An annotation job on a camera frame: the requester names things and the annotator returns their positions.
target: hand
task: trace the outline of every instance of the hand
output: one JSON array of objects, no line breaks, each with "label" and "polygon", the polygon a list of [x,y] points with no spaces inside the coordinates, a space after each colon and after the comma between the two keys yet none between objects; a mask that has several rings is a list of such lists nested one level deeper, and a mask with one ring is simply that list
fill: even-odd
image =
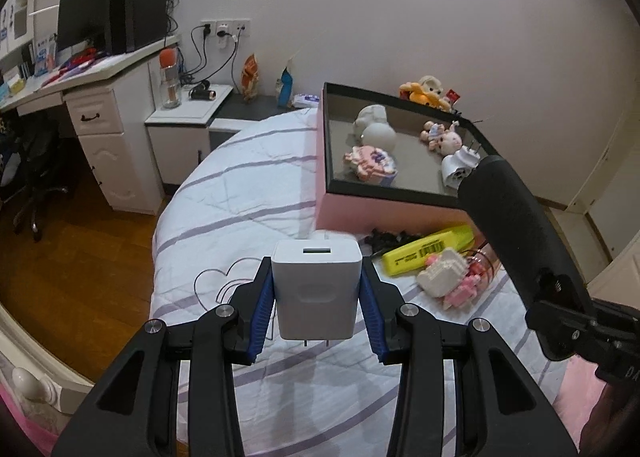
[{"label": "hand", "polygon": [[640,388],[607,385],[580,435],[580,457],[632,457],[640,447]]}]

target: blue gripper pad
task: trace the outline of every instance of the blue gripper pad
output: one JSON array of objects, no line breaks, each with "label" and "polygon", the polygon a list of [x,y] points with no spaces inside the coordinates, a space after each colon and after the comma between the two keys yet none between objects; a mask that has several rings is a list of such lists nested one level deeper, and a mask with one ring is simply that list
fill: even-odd
[{"label": "blue gripper pad", "polygon": [[267,277],[264,279],[258,303],[255,305],[254,315],[251,317],[249,346],[246,351],[251,362],[255,361],[255,358],[257,358],[258,354],[260,354],[264,348],[264,339],[269,329],[274,302],[273,272],[269,270]]},{"label": "blue gripper pad", "polygon": [[360,294],[358,295],[358,300],[360,301],[360,308],[364,316],[364,325],[367,327],[371,350],[374,354],[378,355],[378,361],[382,363],[389,352],[389,348],[385,342],[385,322],[364,269],[360,274]]}]

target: white plug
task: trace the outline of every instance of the white plug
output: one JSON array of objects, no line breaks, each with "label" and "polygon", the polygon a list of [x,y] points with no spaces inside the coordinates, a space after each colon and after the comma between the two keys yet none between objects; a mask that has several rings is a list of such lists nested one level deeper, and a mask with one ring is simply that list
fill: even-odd
[{"label": "white plug", "polygon": [[225,49],[228,43],[229,24],[226,22],[219,22],[216,26],[216,38],[218,39],[216,45],[218,49]]}]

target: cabinet handle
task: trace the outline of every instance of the cabinet handle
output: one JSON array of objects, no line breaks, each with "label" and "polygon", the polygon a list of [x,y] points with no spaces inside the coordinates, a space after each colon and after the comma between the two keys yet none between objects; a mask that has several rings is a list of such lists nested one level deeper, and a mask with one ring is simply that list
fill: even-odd
[{"label": "cabinet handle", "polygon": [[82,122],[92,122],[95,118],[99,118],[99,117],[100,117],[100,113],[95,113],[95,116],[92,117],[92,118],[88,118],[83,114],[80,117],[80,121],[82,121]]}]

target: yellow highlighter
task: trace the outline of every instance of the yellow highlighter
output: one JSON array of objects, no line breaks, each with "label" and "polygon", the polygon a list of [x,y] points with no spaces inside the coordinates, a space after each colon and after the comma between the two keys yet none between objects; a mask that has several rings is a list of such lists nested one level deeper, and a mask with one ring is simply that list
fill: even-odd
[{"label": "yellow highlighter", "polygon": [[385,253],[382,255],[382,263],[386,274],[395,277],[400,273],[423,268],[429,255],[440,253],[445,247],[462,251],[471,247],[473,243],[474,233],[470,226],[453,226]]}]

